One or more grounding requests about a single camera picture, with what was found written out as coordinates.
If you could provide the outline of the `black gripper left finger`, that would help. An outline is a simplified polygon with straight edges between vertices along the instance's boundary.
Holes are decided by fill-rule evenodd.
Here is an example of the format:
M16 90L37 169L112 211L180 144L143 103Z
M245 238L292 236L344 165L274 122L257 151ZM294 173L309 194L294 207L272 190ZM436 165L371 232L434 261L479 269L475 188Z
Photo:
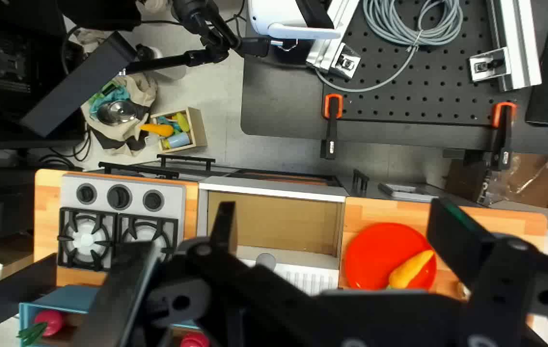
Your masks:
M143 302L159 248L122 242L85 317L85 347L147 347Z

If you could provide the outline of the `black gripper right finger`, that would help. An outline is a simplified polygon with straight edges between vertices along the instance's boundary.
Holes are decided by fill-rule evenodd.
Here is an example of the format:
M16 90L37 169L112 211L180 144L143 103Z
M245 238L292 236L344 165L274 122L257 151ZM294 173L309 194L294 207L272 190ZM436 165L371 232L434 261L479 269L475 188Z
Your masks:
M473 308L498 317L508 313L527 317L535 244L514 234L494 234L448 198L431 202L427 234L440 257L471 290Z

